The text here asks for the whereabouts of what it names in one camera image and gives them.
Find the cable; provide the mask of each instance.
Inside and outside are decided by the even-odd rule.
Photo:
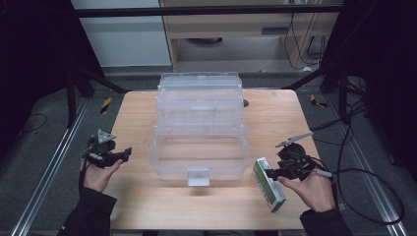
[[[396,198],[396,200],[397,200],[397,202],[398,202],[398,205],[399,205],[399,207],[400,207],[400,214],[399,214],[399,217],[398,217],[398,219],[396,219],[396,220],[393,220],[393,221],[388,221],[388,222],[386,222],[386,221],[380,221],[380,220],[377,220],[377,219],[374,219],[374,218],[372,218],[372,217],[370,217],[370,216],[367,216],[367,215],[365,215],[364,213],[362,213],[362,212],[360,212],[359,210],[357,210],[355,207],[353,207],[350,203],[349,203],[349,201],[348,200],[346,200],[346,197],[344,196],[344,194],[343,194],[343,192],[342,192],[342,189],[340,188],[340,183],[339,183],[339,179],[340,179],[340,177],[339,177],[339,175],[341,174],[341,173],[346,173],[346,172],[362,172],[362,173],[366,173],[366,174],[369,174],[369,175],[372,175],[372,176],[374,176],[375,178],[377,178],[378,180],[380,180],[390,191],[391,191],[391,193],[393,194],[393,196]],[[372,222],[374,222],[374,223],[377,223],[377,224],[381,224],[381,225],[391,225],[391,224],[396,224],[396,223],[398,223],[398,222],[400,222],[403,218],[404,218],[404,215],[405,215],[405,209],[404,209],[404,203],[402,202],[402,200],[401,200],[401,198],[398,196],[398,194],[396,193],[396,191],[395,191],[395,189],[392,187],[392,186],[390,186],[389,185],[389,183],[385,180],[385,179],[383,179],[381,176],[379,176],[379,175],[377,175],[377,174],[375,174],[375,173],[373,173],[373,172],[371,172],[371,171],[368,171],[368,170],[364,170],[364,169],[357,169],[357,168],[348,168],[348,169],[341,169],[341,170],[338,170],[337,172],[335,172],[335,173],[333,173],[333,174],[336,174],[336,175],[338,175],[337,176],[337,188],[338,188],[338,190],[339,190],[339,193],[340,193],[340,196],[341,196],[341,198],[343,199],[343,201],[344,201],[344,203],[347,205],[347,207],[349,208],[349,209],[351,209],[353,212],[355,212],[356,214],[358,214],[358,215],[360,215],[361,217],[363,217],[363,218],[366,218],[366,219],[368,219],[368,220],[370,220],[370,221],[372,221]]]
[[[299,44],[298,44],[297,37],[295,36],[295,31],[294,31],[294,27],[293,27],[293,22],[294,22],[294,13],[292,13],[292,14],[291,14],[291,21],[290,21],[290,24],[289,24],[289,27],[288,27],[288,31],[287,31],[287,33],[285,34],[285,38],[284,38],[284,48],[285,48],[285,52],[286,52],[286,54],[287,54],[288,58],[290,58],[290,56],[289,56],[288,50],[287,50],[287,48],[286,48],[286,39],[287,39],[287,37],[288,37],[288,34],[289,34],[290,30],[292,30],[292,33],[293,33],[293,35],[294,35],[294,41],[295,41],[295,44],[297,45],[297,49],[298,49],[298,56],[300,57],[300,59],[301,59],[304,63],[306,63],[306,64],[307,64],[307,66],[317,65],[317,63],[310,63],[310,62],[306,62],[306,61],[304,61],[303,56],[301,55],[301,49],[300,49],[300,46],[299,46]],[[294,65],[292,65],[291,60],[289,60],[289,64],[290,64],[290,65],[291,65],[291,67],[292,67],[293,69],[295,69],[295,70],[300,70],[300,69],[302,69],[302,68],[296,68]]]
[[[43,116],[43,118],[44,118],[43,123],[40,124],[38,127],[34,128],[34,129],[31,129],[31,130],[23,130],[22,133],[28,133],[28,132],[36,131],[36,130],[42,128],[46,124],[46,121],[48,120],[48,117],[46,115],[44,115],[44,114],[32,114],[31,116]]]
[[[372,217],[370,217],[370,216],[367,216],[367,215],[365,215],[364,213],[362,213],[362,212],[360,212],[359,210],[357,210],[355,207],[353,207],[352,206],[352,204],[348,201],[348,200],[346,200],[346,197],[344,196],[344,194],[343,194],[343,191],[342,191],[342,188],[341,188],[341,184],[340,184],[340,177],[339,176],[337,176],[337,180],[336,180],[336,186],[337,186],[337,189],[339,190],[339,194],[340,194],[340,196],[341,196],[341,198],[343,199],[343,201],[344,201],[344,203],[349,207],[349,209],[351,209],[353,212],[355,212],[356,214],[358,214],[359,216],[361,216],[361,217],[363,217],[363,218],[365,218],[365,219],[368,219],[369,221],[372,221],[372,222],[374,222],[374,223],[377,223],[377,224],[381,224],[381,225],[392,225],[392,224],[396,224],[396,223],[398,223],[399,221],[401,221],[402,220],[402,218],[404,217],[404,215],[405,215],[405,213],[404,213],[404,205],[403,205],[403,202],[402,202],[402,200],[398,197],[398,195],[397,195],[397,193],[395,192],[395,190],[389,185],[389,183],[386,181],[386,180],[384,180],[382,177],[380,177],[380,176],[378,176],[377,174],[375,174],[375,173],[372,173],[372,172],[370,172],[370,171],[367,171],[367,170],[363,170],[363,169],[355,169],[355,168],[351,168],[351,169],[341,169],[341,158],[342,158],[342,153],[343,153],[343,148],[344,148],[344,145],[346,144],[346,140],[347,140],[347,137],[348,137],[348,134],[349,134],[349,131],[351,130],[351,119],[352,119],[352,114],[353,114],[353,107],[356,105],[356,104],[358,104],[360,101],[358,101],[358,102],[356,102],[354,105],[352,105],[352,107],[351,107],[351,111],[349,112],[349,116],[348,116],[348,123],[347,123],[347,131],[346,131],[346,135],[344,136],[344,138],[343,138],[343,141],[342,141],[342,145],[341,145],[341,147],[340,147],[340,150],[339,150],[339,154],[338,154],[338,159],[337,159],[337,170],[336,170],[336,172],[334,172],[335,174],[340,174],[340,173],[343,173],[343,172],[350,172],[350,171],[356,171],[356,172],[364,172],[364,173],[367,173],[367,174],[370,174],[370,175],[372,175],[372,176],[374,176],[374,177],[376,177],[376,178],[378,178],[379,180],[381,180],[383,183],[384,183],[384,185],[386,185],[390,190],[391,190],[391,192],[393,193],[393,195],[395,196],[395,198],[397,199],[397,201],[398,201],[398,204],[399,204],[399,206],[400,206],[400,209],[401,209],[401,212],[400,212],[400,215],[399,215],[399,217],[398,217],[398,219],[396,219],[396,220],[393,220],[393,221],[389,221],[389,222],[386,222],[386,221],[381,221],[381,220],[377,220],[377,219],[374,219],[374,218],[372,218]]]
[[[338,53],[339,50],[341,50],[341,48],[343,48],[343,45],[347,43],[348,39],[352,37],[352,35],[362,26],[362,24],[364,24],[365,20],[368,18],[369,15],[371,15],[372,10],[374,10],[375,6],[377,5],[378,0],[374,0],[373,5],[371,6],[371,8],[369,9],[369,11],[365,14],[365,16],[362,18],[362,20],[358,23],[358,25],[350,32],[350,34],[348,36],[346,36],[344,38],[344,40],[339,43],[339,46],[333,50],[333,52],[330,54],[330,56],[327,58],[326,61],[324,61],[322,64],[325,64],[329,61],[332,60],[332,57],[334,57],[334,55],[336,55]]]

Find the white cabinet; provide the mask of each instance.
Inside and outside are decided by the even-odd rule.
[[[159,7],[157,0],[72,0],[75,9]],[[104,72],[171,66],[161,17],[80,19]]]

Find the transparent plastic box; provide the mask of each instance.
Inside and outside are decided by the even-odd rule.
[[[160,179],[207,186],[242,177],[250,156],[237,73],[162,74],[156,105],[149,161]]]

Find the wooden table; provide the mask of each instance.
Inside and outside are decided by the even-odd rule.
[[[156,91],[131,91],[123,100],[112,133],[116,150],[132,147],[129,162],[113,175],[105,194],[118,199],[111,215],[112,229],[302,229],[299,215],[307,209],[291,190],[287,201],[270,212],[252,173],[253,163],[266,157],[277,168],[275,148],[309,128],[293,90],[248,89],[244,121],[252,163],[234,181],[210,181],[210,187],[188,187],[187,181],[159,180],[149,165],[149,143],[156,122]],[[298,142],[318,157],[311,137]]]

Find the black cable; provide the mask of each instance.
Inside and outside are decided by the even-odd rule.
[[[36,130],[42,128],[46,124],[46,121],[48,120],[48,117],[44,114],[32,114],[31,116],[43,116],[43,118],[44,118],[43,123],[40,124],[38,127],[33,128],[31,130],[23,130],[22,133],[28,133],[28,132],[36,131]]]
[[[377,224],[381,224],[381,225],[392,225],[392,224],[396,224],[396,223],[398,223],[399,221],[401,221],[402,220],[402,218],[404,217],[404,215],[405,215],[405,213],[404,213],[404,205],[403,205],[403,203],[402,203],[402,200],[398,197],[398,195],[397,195],[397,193],[395,192],[395,190],[389,185],[389,183],[387,182],[387,181],[385,181],[382,177],[380,177],[380,176],[378,176],[377,174],[375,174],[375,173],[372,173],[372,172],[370,172],[370,171],[367,171],[367,170],[361,170],[361,169],[341,169],[341,158],[342,158],[342,154],[343,154],[343,148],[344,148],[344,145],[346,144],[346,140],[347,140],[347,137],[348,137],[348,134],[349,134],[349,131],[350,131],[350,129],[351,129],[351,119],[352,119],[352,114],[353,114],[353,107],[356,105],[356,104],[358,104],[360,101],[358,101],[358,102],[356,102],[355,104],[353,104],[352,106],[351,106],[351,111],[349,112],[349,116],[348,116],[348,122],[347,122],[347,131],[346,131],[346,135],[344,136],[344,138],[343,138],[343,141],[342,141],[342,145],[341,145],[341,147],[340,147],[340,150],[339,150],[339,154],[338,154],[338,159],[337,159],[337,170],[336,170],[336,174],[338,175],[339,173],[343,173],[343,172],[349,172],[349,171],[357,171],[357,172],[364,172],[364,173],[367,173],[367,174],[371,174],[371,175],[373,175],[374,177],[376,177],[376,178],[378,178],[379,180],[381,180],[390,190],[391,190],[391,192],[393,193],[393,195],[396,197],[396,199],[398,200],[398,204],[399,204],[399,206],[400,206],[400,208],[401,208],[401,214],[399,215],[399,217],[398,217],[398,219],[396,219],[396,220],[393,220],[393,221],[389,221],[389,222],[386,222],[386,221],[381,221],[381,220],[377,220],[377,219],[374,219],[374,218],[372,218],[372,217],[370,217],[370,216],[367,216],[367,215],[365,215],[364,213],[362,213],[362,212],[360,212],[359,210],[357,210],[356,208],[354,208],[350,203],[349,203],[349,201],[348,200],[346,200],[346,197],[344,196],[344,194],[343,194],[343,191],[342,191],[342,188],[341,188],[341,184],[340,184],[340,177],[339,176],[337,176],[337,180],[336,180],[336,186],[337,186],[337,189],[339,190],[339,194],[340,194],[340,196],[341,196],[341,198],[343,199],[343,201],[344,201],[344,203],[349,207],[349,209],[351,209],[353,212],[355,212],[356,214],[358,214],[359,216],[361,216],[361,217],[363,217],[363,218],[365,218],[365,219],[368,219],[369,221],[372,221],[372,222],[374,222],[374,223],[377,223]]]
[[[328,62],[333,60],[333,57],[338,54],[338,51],[340,51],[343,48],[344,44],[347,43],[347,41],[352,37],[352,35],[364,24],[364,22],[368,18],[368,16],[371,15],[372,10],[374,10],[375,6],[377,5],[377,2],[378,2],[378,0],[374,0],[373,5],[369,9],[369,11],[365,14],[365,16],[361,19],[361,21],[358,23],[358,25],[356,25],[356,27],[350,32],[350,34],[348,36],[346,36],[344,38],[344,40],[341,41],[341,43],[339,43],[339,46],[335,50],[333,50],[333,52],[330,54],[330,56],[328,56],[327,60],[324,61],[322,64],[328,63]]]
[[[377,220],[377,219],[374,219],[374,218],[372,218],[372,217],[369,217],[369,216],[367,216],[367,215],[365,215],[364,213],[362,213],[362,212],[360,212],[359,210],[357,210],[355,207],[353,207],[350,203],[349,203],[349,201],[348,200],[346,200],[346,198],[345,198],[345,196],[344,196],[344,194],[343,194],[343,192],[342,192],[342,189],[340,188],[340,183],[339,183],[339,179],[340,179],[340,177],[339,177],[339,175],[341,174],[341,173],[346,173],[346,172],[362,172],[362,173],[366,173],[366,174],[369,174],[369,175],[372,175],[372,176],[374,176],[375,178],[377,178],[378,180],[380,180],[390,191],[391,191],[391,193],[393,194],[393,196],[396,198],[396,200],[397,200],[397,202],[398,202],[398,205],[399,205],[399,208],[400,208],[400,214],[399,214],[399,217],[396,219],[396,220],[393,220],[393,221],[389,221],[389,222],[386,222],[386,221],[380,221],[380,220]],[[334,174],[336,174],[336,175],[338,175],[337,176],[337,188],[338,188],[338,190],[339,190],[339,193],[340,193],[340,197],[343,199],[343,201],[344,201],[344,203],[347,205],[347,207],[349,208],[349,209],[351,209],[353,212],[355,212],[356,214],[358,214],[358,215],[360,215],[361,217],[363,217],[363,218],[366,218],[366,219],[368,219],[368,220],[370,220],[370,221],[372,221],[372,222],[374,222],[374,223],[377,223],[377,224],[381,224],[381,225],[391,225],[391,224],[396,224],[396,223],[399,223],[403,218],[404,218],[404,215],[405,215],[405,209],[404,209],[404,203],[402,202],[402,200],[401,200],[401,198],[398,196],[398,194],[396,193],[396,191],[395,191],[395,189],[385,180],[385,179],[383,179],[381,176],[379,176],[379,175],[377,175],[377,174],[375,174],[375,173],[373,173],[373,172],[371,172],[371,171],[368,171],[368,170],[364,170],[364,169],[357,169],[357,168],[348,168],[348,169],[341,169],[341,170],[338,170],[337,172],[335,172]]]
[[[328,142],[328,141],[323,141],[323,140],[319,140],[319,139],[316,139],[316,138],[313,138],[313,140],[317,141],[317,142],[322,142],[322,143],[328,144],[328,145],[341,146],[341,144],[336,144],[336,143],[332,143],[332,142]]]
[[[288,31],[287,31],[287,33],[285,34],[285,38],[284,38],[284,48],[285,48],[285,52],[286,52],[286,54],[287,54],[288,59],[290,58],[290,56],[289,56],[288,50],[287,50],[287,48],[286,48],[286,39],[287,39],[287,37],[288,37],[288,34],[289,34],[290,30],[292,30],[292,33],[293,33],[293,35],[294,35],[294,41],[295,41],[295,44],[297,45],[297,49],[298,49],[298,56],[300,57],[300,59],[301,59],[304,63],[306,63],[306,64],[307,64],[307,66],[313,66],[313,65],[316,65],[317,63],[313,63],[313,64],[311,64],[311,63],[309,63],[309,62],[305,62],[305,61],[304,61],[303,56],[301,55],[301,49],[300,49],[300,46],[298,45],[298,40],[297,40],[297,37],[295,36],[295,31],[294,31],[294,27],[293,27],[293,22],[294,22],[294,13],[292,13],[292,14],[291,14],[291,21],[290,21],[290,24],[289,24],[289,27],[288,27]],[[295,70],[300,70],[300,69],[302,69],[302,68],[296,68],[294,65],[292,65],[291,60],[289,60],[289,64],[290,64],[290,65],[291,65],[291,67],[292,67],[293,69],[295,69]]]
[[[353,110],[353,114],[352,114],[352,116],[355,116],[355,115],[359,114],[360,112],[364,111],[364,110],[359,110],[359,108],[362,108],[362,107],[365,107],[365,106],[364,106],[364,105],[362,105],[362,106],[358,107],[356,110]],[[339,122],[339,121],[341,121],[341,120],[342,120],[341,118],[338,118],[338,119],[335,119],[335,120],[329,121],[329,122],[324,123],[324,124],[322,124],[322,125],[319,125],[319,126],[316,126],[316,127],[310,128],[310,131],[315,132],[315,131],[322,130],[322,129],[327,128],[327,127],[329,127],[329,126],[331,126],[331,125],[334,125],[335,123],[337,123],[337,122]]]

